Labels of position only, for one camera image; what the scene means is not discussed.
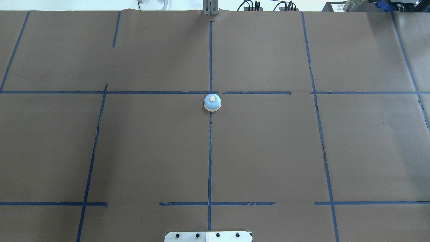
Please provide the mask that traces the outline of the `blue bell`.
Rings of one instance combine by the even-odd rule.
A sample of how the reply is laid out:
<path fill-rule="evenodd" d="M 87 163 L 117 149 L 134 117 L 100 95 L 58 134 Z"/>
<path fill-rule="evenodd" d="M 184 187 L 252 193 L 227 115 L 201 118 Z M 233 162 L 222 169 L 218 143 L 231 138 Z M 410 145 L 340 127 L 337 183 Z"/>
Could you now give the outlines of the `blue bell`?
<path fill-rule="evenodd" d="M 216 112 L 221 107 L 221 98 L 217 94 L 211 93 L 204 98 L 203 107 L 209 112 Z"/>

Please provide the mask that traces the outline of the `metal cup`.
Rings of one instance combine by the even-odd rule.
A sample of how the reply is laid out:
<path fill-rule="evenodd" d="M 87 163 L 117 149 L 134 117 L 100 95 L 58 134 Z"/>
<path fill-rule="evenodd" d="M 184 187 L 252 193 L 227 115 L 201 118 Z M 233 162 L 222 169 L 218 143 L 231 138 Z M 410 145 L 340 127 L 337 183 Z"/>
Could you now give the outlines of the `metal cup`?
<path fill-rule="evenodd" d="M 362 0 L 347 0 L 343 6 L 344 12 L 357 12 Z"/>

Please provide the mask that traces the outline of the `aluminium frame post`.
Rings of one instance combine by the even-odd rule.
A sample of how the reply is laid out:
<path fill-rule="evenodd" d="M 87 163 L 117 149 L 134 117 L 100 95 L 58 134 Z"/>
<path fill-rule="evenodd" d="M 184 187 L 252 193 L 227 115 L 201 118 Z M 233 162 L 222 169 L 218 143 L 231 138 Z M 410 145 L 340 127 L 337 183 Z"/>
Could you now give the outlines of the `aluminium frame post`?
<path fill-rule="evenodd" d="M 218 0 L 203 0 L 202 2 L 203 2 L 202 14 L 204 16 L 219 14 Z"/>

